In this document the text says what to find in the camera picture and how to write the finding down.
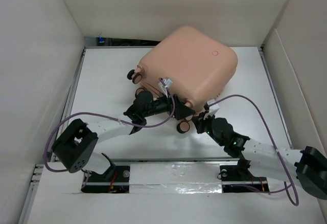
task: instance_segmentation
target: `table surface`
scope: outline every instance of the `table surface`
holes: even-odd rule
[[[289,147],[288,138],[257,48],[233,48],[239,64],[235,75],[225,87],[221,98],[241,94],[252,99],[262,111],[278,147]],[[89,111],[109,116],[122,116],[132,104],[134,85],[126,78],[139,60],[151,49],[87,49],[72,114]],[[242,98],[231,98],[220,103],[216,113],[224,117],[234,130],[262,143],[271,144],[263,122],[254,107]],[[147,118],[156,124],[167,117],[161,114]],[[101,121],[102,118],[80,116],[84,122]],[[171,119],[157,128],[145,128],[133,136],[113,138],[96,146],[113,159],[216,159],[228,155],[208,135],[191,130],[183,135],[176,131],[177,121]]]
[[[242,94],[251,98],[267,119],[278,147],[289,147],[269,81],[257,48],[233,48],[238,69],[221,97]],[[91,111],[119,116],[134,99],[134,86],[126,74],[150,49],[88,49],[76,90],[72,114]],[[232,98],[221,103],[217,116],[226,117],[235,131],[270,144],[255,109],[247,101]],[[148,124],[165,119],[151,117]],[[99,118],[82,116],[85,122]],[[96,147],[114,159],[212,159],[226,157],[206,135],[192,131],[180,135],[175,120],[154,129],[143,129]],[[61,163],[51,163],[62,168]],[[291,205],[285,193],[212,194],[84,194],[82,173],[51,173],[44,169],[30,213],[35,223],[325,223],[318,201],[298,189],[300,205]],[[270,190],[283,183],[269,179]]]

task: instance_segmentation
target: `wall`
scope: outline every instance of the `wall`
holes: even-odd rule
[[[296,148],[327,151],[327,0],[289,0],[264,48]],[[320,201],[325,218],[327,203]]]
[[[85,36],[162,40],[190,25],[229,46],[260,46],[286,0],[65,0]]]
[[[84,42],[63,0],[0,0],[0,223],[17,223]]]

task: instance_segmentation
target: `purple cable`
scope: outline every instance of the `purple cable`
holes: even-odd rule
[[[282,163],[282,166],[283,166],[283,168],[284,168],[284,170],[285,170],[285,173],[286,173],[286,175],[287,175],[287,178],[288,178],[288,180],[289,180],[290,183],[291,183],[291,186],[292,186],[292,188],[293,188],[294,195],[295,195],[295,202],[294,202],[293,199],[291,198],[291,195],[290,195],[290,193],[289,193],[289,191],[288,191],[288,188],[286,187],[286,183],[285,183],[285,182],[284,182],[284,186],[285,186],[285,189],[284,189],[284,190],[286,190],[287,196],[288,196],[289,200],[291,201],[291,203],[292,203],[294,206],[298,206],[298,205],[299,205],[299,199],[298,199],[297,190],[296,190],[296,188],[295,188],[295,184],[294,184],[293,179],[292,179],[292,177],[291,177],[291,175],[290,175],[290,172],[288,171],[288,169],[287,169],[287,167],[286,167],[286,164],[285,164],[285,162],[284,162],[284,160],[283,160],[283,158],[282,158],[282,155],[281,155],[280,152],[278,151],[278,148],[277,148],[277,146],[276,146],[275,140],[273,139],[273,137],[272,137],[272,135],[271,135],[270,129],[269,129],[269,127],[268,127],[268,125],[267,125],[267,123],[266,123],[266,120],[265,120],[264,116],[262,115],[262,113],[261,113],[259,107],[258,107],[258,106],[257,106],[257,105],[256,105],[256,104],[255,104],[251,99],[249,99],[249,98],[247,98],[246,96],[243,96],[243,95],[229,95],[229,96],[227,96],[227,97],[225,97],[225,98],[222,98],[221,100],[218,100],[218,101],[212,103],[210,106],[215,105],[215,104],[218,104],[218,103],[220,103],[220,102],[222,102],[222,101],[224,101],[224,100],[227,100],[227,99],[229,99],[229,98],[232,98],[232,97],[240,97],[240,98],[246,99],[247,101],[249,101],[249,102],[250,102],[250,103],[251,103],[251,104],[256,108],[257,112],[259,113],[259,115],[260,115],[260,117],[261,117],[261,119],[262,119],[262,121],[263,121],[263,123],[264,123],[264,125],[265,125],[265,127],[266,127],[266,130],[267,130],[267,132],[268,132],[268,135],[269,135],[269,138],[270,138],[270,140],[271,140],[271,143],[272,143],[273,147],[275,148],[275,150],[276,150],[276,152],[277,152],[277,156],[278,156],[279,160],[280,160],[281,163]]]
[[[257,192],[257,193],[267,193],[267,194],[273,194],[273,193],[284,192],[285,190],[287,190],[287,189],[289,189],[289,188],[291,187],[291,185],[288,185],[288,186],[285,185],[285,188],[280,189],[280,190],[277,190],[277,191],[272,191],[272,192],[263,192],[263,191],[258,190],[258,189],[255,188],[255,187],[252,187],[252,186],[249,186],[249,185],[244,185],[244,184],[232,184],[231,187],[233,187],[233,186],[237,186],[237,187],[246,187],[246,188],[248,188],[249,190],[251,190],[252,192]]]
[[[163,80],[162,80],[162,78],[159,78],[159,81],[163,85],[165,85],[164,82],[163,82]],[[127,121],[124,121],[124,120],[119,120],[118,118],[113,118],[113,117],[102,115],[102,114],[98,114],[98,113],[88,113],[88,112],[75,113],[75,114],[72,114],[72,115],[66,117],[60,123],[57,124],[57,126],[52,130],[52,132],[51,132],[48,140],[46,141],[44,152],[43,152],[43,162],[44,162],[44,165],[45,165],[46,169],[48,171],[55,172],[55,173],[60,173],[60,172],[66,172],[67,171],[67,169],[52,169],[52,168],[50,168],[50,166],[48,165],[48,161],[46,159],[46,156],[48,154],[48,148],[49,148],[49,145],[50,145],[50,142],[51,142],[52,137],[58,131],[58,129],[60,128],[60,126],[63,125],[69,119],[71,119],[73,117],[76,117],[76,116],[79,116],[79,115],[90,115],[90,116],[95,116],[95,117],[101,117],[101,118],[106,118],[106,119],[114,120],[116,122],[122,122],[124,124],[135,126],[135,127],[139,127],[139,128],[155,128],[155,127],[161,126],[164,123],[168,122],[168,120],[171,119],[173,117],[173,115],[174,115],[174,111],[175,111],[175,100],[174,100],[174,97],[173,97],[171,91],[169,90],[169,88],[167,88],[167,92],[170,95],[170,98],[172,99],[172,103],[173,103],[172,112],[170,113],[169,117],[167,117],[164,121],[162,121],[162,122],[160,122],[158,124],[154,124],[154,125],[139,125],[139,124],[130,123],[130,122],[127,122]]]
[[[87,184],[88,179],[89,179],[90,176],[91,176],[91,172],[88,170],[88,171],[87,171],[87,175],[86,175],[86,179],[85,179],[85,181],[84,181],[84,183],[83,183],[81,189],[83,189],[83,188],[86,186],[86,184]]]

